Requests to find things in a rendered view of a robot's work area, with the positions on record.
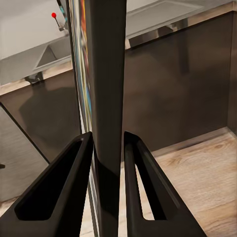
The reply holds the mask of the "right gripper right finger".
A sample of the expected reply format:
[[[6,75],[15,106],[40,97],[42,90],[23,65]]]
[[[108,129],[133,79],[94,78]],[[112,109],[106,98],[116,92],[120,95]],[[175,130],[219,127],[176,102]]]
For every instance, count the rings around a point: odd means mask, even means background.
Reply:
[[[155,220],[143,217],[137,165]],[[207,237],[143,140],[124,133],[127,237]]]

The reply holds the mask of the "poster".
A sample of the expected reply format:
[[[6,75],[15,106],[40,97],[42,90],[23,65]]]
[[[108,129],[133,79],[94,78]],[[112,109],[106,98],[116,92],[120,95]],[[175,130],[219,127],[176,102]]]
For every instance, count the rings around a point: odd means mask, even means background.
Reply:
[[[93,134],[94,237],[118,237],[127,0],[66,0],[80,134]]]

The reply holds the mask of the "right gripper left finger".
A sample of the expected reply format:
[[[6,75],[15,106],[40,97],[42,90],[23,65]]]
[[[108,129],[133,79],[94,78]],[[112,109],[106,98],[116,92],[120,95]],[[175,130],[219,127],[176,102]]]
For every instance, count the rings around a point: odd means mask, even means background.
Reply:
[[[93,155],[75,137],[0,217],[0,237],[79,237]]]

